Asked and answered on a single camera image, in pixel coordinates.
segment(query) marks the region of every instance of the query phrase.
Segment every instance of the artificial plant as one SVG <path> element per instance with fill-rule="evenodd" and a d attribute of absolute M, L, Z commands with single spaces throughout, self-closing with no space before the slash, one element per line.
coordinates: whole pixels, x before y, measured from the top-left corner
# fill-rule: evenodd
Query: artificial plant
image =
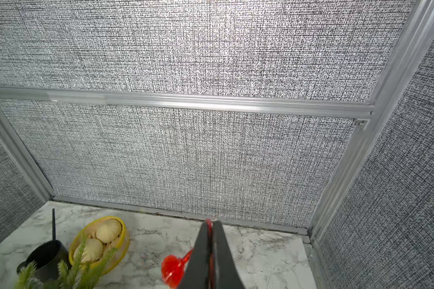
<path fill-rule="evenodd" d="M 21 270 L 14 289 L 92 289 L 103 275 L 106 264 L 116 252 L 116 248 L 110 249 L 101 259 L 99 265 L 90 268 L 91 263 L 81 263 L 87 238 L 82 237 L 81 246 L 74 258 L 74 265 L 68 269 L 68 265 L 61 261 L 58 263 L 58 280 L 42 283 L 35 278 L 36 266 L 32 262 Z"/>

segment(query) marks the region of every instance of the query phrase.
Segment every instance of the green plant leaf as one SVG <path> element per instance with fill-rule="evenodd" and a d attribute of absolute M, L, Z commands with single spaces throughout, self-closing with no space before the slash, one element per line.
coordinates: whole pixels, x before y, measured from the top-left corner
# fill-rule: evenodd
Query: green plant leaf
<path fill-rule="evenodd" d="M 35 262 L 31 262 L 26 267 L 21 269 L 19 273 L 18 279 L 15 284 L 15 289 L 28 289 L 30 280 L 35 276 L 35 272 L 37 271 L 37 267 L 35 266 Z"/>
<path fill-rule="evenodd" d="M 92 289 L 95 287 L 95 285 L 98 283 L 98 280 L 103 275 L 104 268 L 109 261 L 111 261 L 116 250 L 116 248 L 110 249 L 110 251 L 104 255 L 100 264 L 98 264 L 96 267 L 90 268 L 90 265 L 86 266 L 84 273 L 82 273 L 81 281 L 79 282 L 77 289 Z"/>
<path fill-rule="evenodd" d="M 77 282 L 77 275 L 81 270 L 81 260 L 82 257 L 84 256 L 84 250 L 87 245 L 87 236 L 82 234 L 81 238 L 82 238 L 81 246 L 75 255 L 74 264 L 68 274 L 67 280 L 63 280 L 63 283 L 67 284 L 68 289 L 72 289 L 75 286 L 75 283 Z"/>
<path fill-rule="evenodd" d="M 43 288 L 42 282 L 40 282 L 40 280 L 35 278 L 29 279 L 26 287 L 26 289 L 42 289 L 42 288 Z"/>
<path fill-rule="evenodd" d="M 68 284 L 68 264 L 66 264 L 66 262 L 64 262 L 63 260 L 61 260 L 58 263 L 58 273 L 59 273 L 59 284 L 57 288 L 60 289 L 66 289 L 66 288 L 70 288 L 69 284 Z"/>

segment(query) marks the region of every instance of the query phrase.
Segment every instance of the aluminum rail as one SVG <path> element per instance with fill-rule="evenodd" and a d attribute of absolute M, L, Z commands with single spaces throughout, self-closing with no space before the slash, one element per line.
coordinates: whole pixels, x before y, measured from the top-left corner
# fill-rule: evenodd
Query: aluminum rail
<path fill-rule="evenodd" d="M 360 102 L 14 87 L 0 87 L 0 99 L 45 100 L 90 105 L 135 105 L 357 119 L 370 119 L 374 111 L 373 105 Z"/>
<path fill-rule="evenodd" d="M 50 200 L 54 195 L 53 188 L 1 110 L 0 144 L 37 196 L 44 202 Z"/>
<path fill-rule="evenodd" d="M 305 244 L 310 244 L 310 239 L 307 236 L 307 228 L 275 225 L 275 224 L 261 223 L 261 222 L 254 222 L 254 221 L 244 221 L 244 220 L 237 220 L 237 219 L 231 219 L 231 218 L 225 218 L 225 217 L 216 218 L 215 216 L 209 216 L 209 215 L 200 215 L 200 214 L 193 214 L 193 213 L 184 213 L 184 212 L 177 212 L 177 211 L 170 211 L 170 210 L 163 210 L 163 209 L 155 209 L 155 208 L 148 208 L 148 207 L 142 207 L 142 206 L 137 206 L 137 205 L 126 205 L 126 204 L 117 204 L 117 203 L 109 203 L 109 202 L 102 202 L 102 201 L 93 201 L 93 200 L 86 200 L 86 199 L 67 197 L 67 196 L 55 196 L 53 198 L 53 201 L 63 202 L 63 203 L 71 203 L 71 204 L 80 204 L 80 205 L 86 205 L 86 206 L 109 208 L 109 209 L 115 209 L 115 210 L 139 212 L 139 213 L 152 214 L 152 215 L 184 218 L 184 219 L 189 219 L 189 220 L 204 221 L 206 219 L 210 219 L 210 220 L 217 219 L 226 225 L 240 226 L 240 227 L 246 227 L 246 228 L 257 228 L 257 229 L 261 229 L 261 230 L 278 231 L 278 232 L 286 232 L 286 233 L 296 234 L 302 238 L 302 241 Z"/>
<path fill-rule="evenodd" d="M 321 240 L 353 180 L 392 114 L 434 39 L 434 0 L 416 1 L 373 91 L 374 111 L 358 126 L 330 182 L 322 193 L 309 227 L 312 242 Z"/>

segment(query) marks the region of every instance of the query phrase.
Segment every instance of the marble surface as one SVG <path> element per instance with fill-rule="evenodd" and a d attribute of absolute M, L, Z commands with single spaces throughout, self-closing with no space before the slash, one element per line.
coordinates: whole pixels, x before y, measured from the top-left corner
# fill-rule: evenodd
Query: marble surface
<path fill-rule="evenodd" d="M 11 288 L 16 267 L 40 244 L 51 239 L 51 209 L 56 211 L 57 238 L 69 248 L 88 223 L 104 216 L 124 220 L 130 247 L 119 265 L 97 288 L 168 288 L 161 280 L 162 259 L 183 257 L 201 222 L 121 210 L 48 202 L 0 244 L 0 288 Z M 302 239 L 288 233 L 224 226 L 235 265 L 247 289 L 314 289 Z"/>

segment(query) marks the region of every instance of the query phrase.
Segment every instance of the floor trim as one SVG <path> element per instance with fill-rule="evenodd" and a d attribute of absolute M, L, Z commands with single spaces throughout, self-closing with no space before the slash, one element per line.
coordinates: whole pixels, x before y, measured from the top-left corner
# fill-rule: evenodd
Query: floor trim
<path fill-rule="evenodd" d="M 101 201 L 91 201 L 91 200 L 74 198 L 74 197 L 66 197 L 66 196 L 55 196 L 52 199 L 52 201 L 62 202 L 62 203 L 71 203 L 71 204 L 80 204 L 80 205 L 94 206 L 94 207 L 102 207 L 102 208 L 108 208 L 108 209 L 132 211 L 132 212 L 139 212 L 139 213 L 152 214 L 152 215 L 161 215 L 161 216 L 167 216 L 167 217 L 183 218 L 183 219 L 189 219 L 189 220 L 198 220 L 198 221 L 203 221 L 205 219 L 211 219 L 211 220 L 215 219 L 215 217 L 207 216 L 207 215 L 182 213 L 182 212 L 162 210 L 162 209 L 154 209 L 154 208 L 135 206 L 135 205 L 125 205 L 125 204 L 116 204 L 116 203 L 101 202 Z M 230 219 L 230 218 L 221 218 L 221 217 L 219 217 L 218 219 L 220 220 L 220 222 L 222 222 L 225 225 L 233 225 L 233 226 L 247 227 L 247 228 L 257 228 L 257 229 L 262 229 L 262 230 L 297 234 L 300 237 L 302 237 L 302 241 L 305 244 L 310 244 L 310 239 L 307 236 L 307 228 L 297 228 L 297 227 L 267 224 L 267 223 L 252 222 L 252 221 L 244 221 L 244 220 L 237 220 L 237 219 Z"/>
<path fill-rule="evenodd" d="M 317 289 L 335 289 L 336 287 L 333 284 L 330 271 L 318 243 L 304 244 L 304 248 Z"/>

